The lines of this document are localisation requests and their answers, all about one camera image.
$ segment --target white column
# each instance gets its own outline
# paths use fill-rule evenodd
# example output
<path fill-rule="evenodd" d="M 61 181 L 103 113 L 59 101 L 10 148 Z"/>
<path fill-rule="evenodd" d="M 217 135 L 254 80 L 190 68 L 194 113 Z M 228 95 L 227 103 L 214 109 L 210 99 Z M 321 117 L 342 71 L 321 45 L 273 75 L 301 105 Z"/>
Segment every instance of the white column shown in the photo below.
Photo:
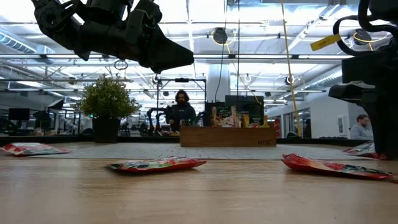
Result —
<path fill-rule="evenodd" d="M 207 102 L 225 102 L 225 95 L 231 94 L 231 79 L 229 76 L 228 64 L 209 65 L 209 72 L 207 76 Z"/>

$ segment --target dark hoodie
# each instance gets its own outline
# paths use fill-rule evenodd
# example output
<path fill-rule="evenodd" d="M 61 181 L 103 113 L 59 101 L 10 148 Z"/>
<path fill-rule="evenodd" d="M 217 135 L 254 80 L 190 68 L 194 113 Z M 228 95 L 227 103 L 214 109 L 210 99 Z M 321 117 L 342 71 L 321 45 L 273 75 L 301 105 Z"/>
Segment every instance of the dark hoodie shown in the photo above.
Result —
<path fill-rule="evenodd" d="M 184 120 L 185 122 L 189 122 L 192 124 L 192 121 L 195 120 L 197 114 L 195 109 L 189 104 L 185 103 L 184 105 L 173 105 L 171 114 L 168 118 L 166 118 L 166 122 L 172 119 L 174 120 L 174 124 L 171 125 L 174 131 L 180 131 L 180 121 Z"/>

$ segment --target green plant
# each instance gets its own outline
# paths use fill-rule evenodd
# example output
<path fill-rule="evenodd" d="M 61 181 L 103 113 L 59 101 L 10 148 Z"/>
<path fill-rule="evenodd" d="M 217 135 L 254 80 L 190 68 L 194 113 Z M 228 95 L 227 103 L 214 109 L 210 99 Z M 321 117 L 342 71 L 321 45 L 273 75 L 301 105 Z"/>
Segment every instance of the green plant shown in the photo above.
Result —
<path fill-rule="evenodd" d="M 77 108 L 95 118 L 125 118 L 133 114 L 141 106 L 135 99 L 130 100 L 125 82 L 128 81 L 120 78 L 99 78 L 85 87 L 86 96 L 77 104 Z"/>

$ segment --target potted plant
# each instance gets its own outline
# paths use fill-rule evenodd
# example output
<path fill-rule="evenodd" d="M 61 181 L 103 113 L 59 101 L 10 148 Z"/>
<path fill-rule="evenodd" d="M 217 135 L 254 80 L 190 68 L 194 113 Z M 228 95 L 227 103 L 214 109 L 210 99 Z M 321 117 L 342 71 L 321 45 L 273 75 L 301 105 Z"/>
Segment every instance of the potted plant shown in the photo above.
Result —
<path fill-rule="evenodd" d="M 94 142 L 116 142 L 120 119 L 135 113 L 141 106 L 129 98 L 127 80 L 101 77 L 85 87 L 85 97 L 78 108 L 93 116 Z"/>

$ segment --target black planter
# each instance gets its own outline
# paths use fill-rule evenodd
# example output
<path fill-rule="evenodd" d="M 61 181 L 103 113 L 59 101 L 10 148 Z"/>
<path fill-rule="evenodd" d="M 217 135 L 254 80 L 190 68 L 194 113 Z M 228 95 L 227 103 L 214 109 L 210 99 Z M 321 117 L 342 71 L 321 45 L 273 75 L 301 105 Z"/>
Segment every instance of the black planter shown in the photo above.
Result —
<path fill-rule="evenodd" d="M 94 142 L 115 143 L 118 141 L 119 119 L 93 119 Z"/>

